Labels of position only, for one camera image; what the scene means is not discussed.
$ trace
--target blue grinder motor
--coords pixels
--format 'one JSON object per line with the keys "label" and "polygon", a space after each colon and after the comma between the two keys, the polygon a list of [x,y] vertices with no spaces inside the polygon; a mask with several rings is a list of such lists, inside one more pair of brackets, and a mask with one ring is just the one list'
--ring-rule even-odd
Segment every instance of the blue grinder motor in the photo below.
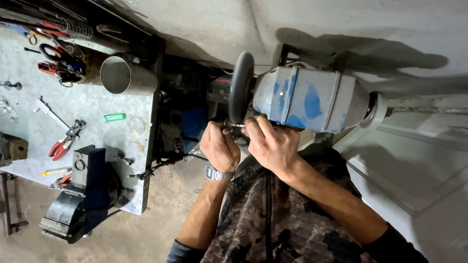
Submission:
{"label": "blue grinder motor", "polygon": [[[229,118],[241,124],[247,112],[254,59],[243,52],[236,63],[229,97]],[[352,76],[300,66],[278,66],[258,76],[253,110],[281,125],[339,133],[356,125],[375,129],[388,99],[368,93]]]}

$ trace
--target galvanized metal workbench top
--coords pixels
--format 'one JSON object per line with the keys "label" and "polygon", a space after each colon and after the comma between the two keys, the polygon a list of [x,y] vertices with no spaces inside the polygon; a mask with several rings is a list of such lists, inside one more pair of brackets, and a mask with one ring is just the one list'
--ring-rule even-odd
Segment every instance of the galvanized metal workbench top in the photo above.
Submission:
{"label": "galvanized metal workbench top", "polygon": [[[102,86],[74,85],[66,88],[59,84],[55,76],[37,69],[37,62],[44,61],[44,57],[23,50],[23,47],[35,48],[29,45],[26,38],[5,28],[0,28],[0,34],[0,82],[8,80],[22,84],[20,91],[14,88],[7,91],[0,87],[0,95],[5,96],[19,114],[14,121],[3,115],[0,109],[0,131],[29,143],[26,160],[14,161],[1,170],[49,185],[63,174],[41,176],[41,172],[72,166],[72,152],[76,149],[91,144],[106,147],[106,160],[115,161],[113,167],[123,184],[123,197],[117,207],[141,214],[146,209],[149,179],[140,181],[127,176],[143,172],[151,162],[148,146],[153,96],[113,95]],[[66,130],[42,110],[33,111],[37,109],[36,99],[40,96],[68,126],[75,119],[87,123],[80,132],[80,139],[73,142],[70,151],[58,161],[52,161],[48,153]],[[105,122],[103,116],[112,113],[125,113],[127,118]],[[116,149],[125,153],[126,157],[134,158],[135,163],[128,166],[119,160]]]}

